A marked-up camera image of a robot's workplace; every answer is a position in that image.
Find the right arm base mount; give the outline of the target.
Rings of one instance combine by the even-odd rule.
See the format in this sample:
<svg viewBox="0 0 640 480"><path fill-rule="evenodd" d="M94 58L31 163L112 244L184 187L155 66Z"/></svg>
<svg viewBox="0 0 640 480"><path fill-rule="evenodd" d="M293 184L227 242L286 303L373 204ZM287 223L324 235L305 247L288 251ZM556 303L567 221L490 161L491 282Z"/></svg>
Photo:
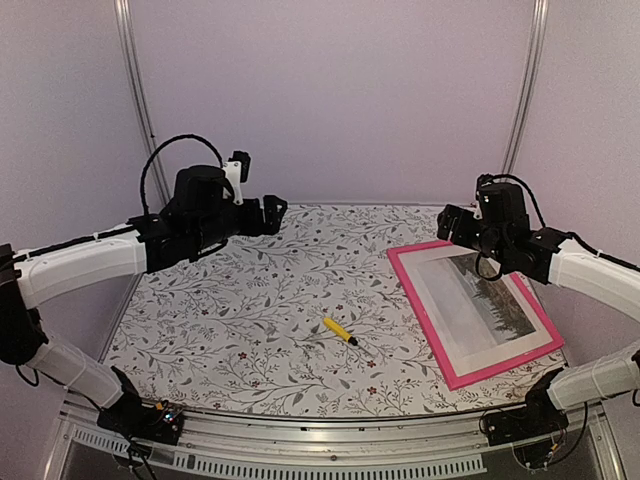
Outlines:
<svg viewBox="0 0 640 480"><path fill-rule="evenodd" d="M485 412L479 420L479 430L490 446L513 444L547 436L541 445L517 447L516 461L531 470L548 467L563 445L569 421L566 414L548 400L527 400L515 409Z"/></svg>

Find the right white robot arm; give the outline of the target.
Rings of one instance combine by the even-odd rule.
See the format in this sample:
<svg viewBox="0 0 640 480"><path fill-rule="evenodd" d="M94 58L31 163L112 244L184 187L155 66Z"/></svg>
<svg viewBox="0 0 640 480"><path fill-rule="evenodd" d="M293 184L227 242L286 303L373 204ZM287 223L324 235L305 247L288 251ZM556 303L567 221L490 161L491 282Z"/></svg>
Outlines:
<svg viewBox="0 0 640 480"><path fill-rule="evenodd" d="M498 263L497 275L521 273L544 285L586 295L639 318L639 268L587 244L577 233L542 223L533 229L527 212L538 202L531 188L510 174L483 174L475 188L476 208L448 204L437 217L441 240ZM639 344L586 364L559 369L527 393L517 427L537 436L552 424L556 411L609 399L639 388Z"/></svg>

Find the pink picture frame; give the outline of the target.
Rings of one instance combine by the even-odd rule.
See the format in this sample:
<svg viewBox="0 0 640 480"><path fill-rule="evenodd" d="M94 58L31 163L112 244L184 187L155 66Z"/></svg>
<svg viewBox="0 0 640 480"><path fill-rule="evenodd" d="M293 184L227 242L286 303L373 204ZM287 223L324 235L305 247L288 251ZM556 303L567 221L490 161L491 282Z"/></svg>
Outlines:
<svg viewBox="0 0 640 480"><path fill-rule="evenodd" d="M451 390L537 360L564 339L519 275L446 241L387 256Z"/></svg>

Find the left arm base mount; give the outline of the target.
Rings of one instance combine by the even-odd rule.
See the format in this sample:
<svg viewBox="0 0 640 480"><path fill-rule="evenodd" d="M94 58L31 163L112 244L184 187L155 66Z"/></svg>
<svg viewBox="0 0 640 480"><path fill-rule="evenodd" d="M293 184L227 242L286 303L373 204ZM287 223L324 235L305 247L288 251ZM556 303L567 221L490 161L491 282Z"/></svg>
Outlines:
<svg viewBox="0 0 640 480"><path fill-rule="evenodd" d="M143 439L176 446L182 434L182 409L167 400L146 406L138 398L119 399L113 406L103 408L97 426L116 432L127 439Z"/></svg>

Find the left aluminium corner post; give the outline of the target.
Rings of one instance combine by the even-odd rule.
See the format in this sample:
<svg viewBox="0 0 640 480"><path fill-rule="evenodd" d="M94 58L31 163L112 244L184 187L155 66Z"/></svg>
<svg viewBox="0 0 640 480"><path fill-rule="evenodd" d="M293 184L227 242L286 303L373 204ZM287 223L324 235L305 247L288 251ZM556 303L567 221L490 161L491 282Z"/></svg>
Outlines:
<svg viewBox="0 0 640 480"><path fill-rule="evenodd" d="M131 5L128 0L114 0L114 10L125 70L133 100L134 110L147 155L157 147L155 131L146 99L142 72L136 49Z"/></svg>

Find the aluminium front rail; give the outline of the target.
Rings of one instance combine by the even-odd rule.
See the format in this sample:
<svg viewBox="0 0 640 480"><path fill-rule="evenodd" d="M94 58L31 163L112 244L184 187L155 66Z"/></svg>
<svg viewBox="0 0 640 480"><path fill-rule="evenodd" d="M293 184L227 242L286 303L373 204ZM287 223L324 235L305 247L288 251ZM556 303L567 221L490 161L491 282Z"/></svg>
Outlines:
<svg viewBox="0 0 640 480"><path fill-rule="evenodd" d="M627 479L604 408L569 412L568 427L518 442L488 439L489 413L302 419L187 410L174 445L101 429L68 397L46 479Z"/></svg>

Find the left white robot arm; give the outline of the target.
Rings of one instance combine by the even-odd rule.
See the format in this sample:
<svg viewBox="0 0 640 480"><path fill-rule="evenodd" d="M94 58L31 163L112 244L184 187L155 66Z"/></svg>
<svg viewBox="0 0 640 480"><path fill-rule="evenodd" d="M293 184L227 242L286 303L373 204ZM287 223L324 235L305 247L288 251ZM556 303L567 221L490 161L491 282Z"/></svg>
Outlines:
<svg viewBox="0 0 640 480"><path fill-rule="evenodd" d="M148 426L148 412L125 375L44 331L40 305L71 291L128 275L196 262L236 235L275 235L285 200L246 199L247 175L237 161L178 172L173 197L157 214L144 213L110 230L58 245L16 252L1 247L1 360L26 365L107 410L128 434Z"/></svg>

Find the yellow handled screwdriver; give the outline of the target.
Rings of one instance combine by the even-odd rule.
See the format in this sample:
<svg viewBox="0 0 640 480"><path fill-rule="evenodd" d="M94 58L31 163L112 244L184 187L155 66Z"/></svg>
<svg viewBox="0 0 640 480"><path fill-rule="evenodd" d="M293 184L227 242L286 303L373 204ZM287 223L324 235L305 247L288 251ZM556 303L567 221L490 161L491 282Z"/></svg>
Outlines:
<svg viewBox="0 0 640 480"><path fill-rule="evenodd" d="M366 354L369 354L369 352L360 344L359 340L355 336L353 336L351 333L345 330L342 326L340 326L334 320L332 320L331 318L325 317L323 319L323 323L330 331L332 331L335 335L337 335L347 344L357 349L360 349Z"/></svg>

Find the right aluminium corner post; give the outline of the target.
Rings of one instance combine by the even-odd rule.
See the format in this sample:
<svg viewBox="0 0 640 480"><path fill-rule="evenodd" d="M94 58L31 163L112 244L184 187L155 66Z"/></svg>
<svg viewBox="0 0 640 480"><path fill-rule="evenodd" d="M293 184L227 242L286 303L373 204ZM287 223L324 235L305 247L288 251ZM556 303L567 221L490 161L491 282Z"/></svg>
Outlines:
<svg viewBox="0 0 640 480"><path fill-rule="evenodd" d="M501 171L506 174L512 174L515 170L518 153L526 130L526 123L534 97L536 79L544 49L548 11L548 0L535 0L533 2L531 28L524 62L523 78L501 167Z"/></svg>

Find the aluminium corner post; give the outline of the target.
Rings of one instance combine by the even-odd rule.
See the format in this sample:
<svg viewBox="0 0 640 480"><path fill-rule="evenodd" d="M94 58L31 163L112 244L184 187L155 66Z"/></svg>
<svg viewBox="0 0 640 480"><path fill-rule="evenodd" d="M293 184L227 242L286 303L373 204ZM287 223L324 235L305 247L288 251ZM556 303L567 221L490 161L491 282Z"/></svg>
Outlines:
<svg viewBox="0 0 640 480"><path fill-rule="evenodd" d="M533 2L531 28L524 62L523 78L501 167L501 171L506 174L512 174L515 170L518 153L526 130L526 123L534 97L536 79L544 49L548 11L548 0L535 0Z"/></svg>
<svg viewBox="0 0 640 480"><path fill-rule="evenodd" d="M128 0L114 0L114 10L125 70L133 100L134 110L147 155L157 147L155 131L146 99L142 72L136 49L131 5Z"/></svg>

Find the floral patterned table mat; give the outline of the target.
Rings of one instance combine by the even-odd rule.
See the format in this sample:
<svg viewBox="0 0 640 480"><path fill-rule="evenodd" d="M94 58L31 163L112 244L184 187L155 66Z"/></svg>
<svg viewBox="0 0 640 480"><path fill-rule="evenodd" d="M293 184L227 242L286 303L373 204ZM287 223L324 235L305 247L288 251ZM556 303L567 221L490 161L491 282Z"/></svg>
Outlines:
<svg viewBox="0 0 640 480"><path fill-rule="evenodd" d="M369 418L517 403L563 354L450 390L388 260L392 247L434 240L437 213L293 205L276 236L144 276L104 360L143 397L198 410Z"/></svg>

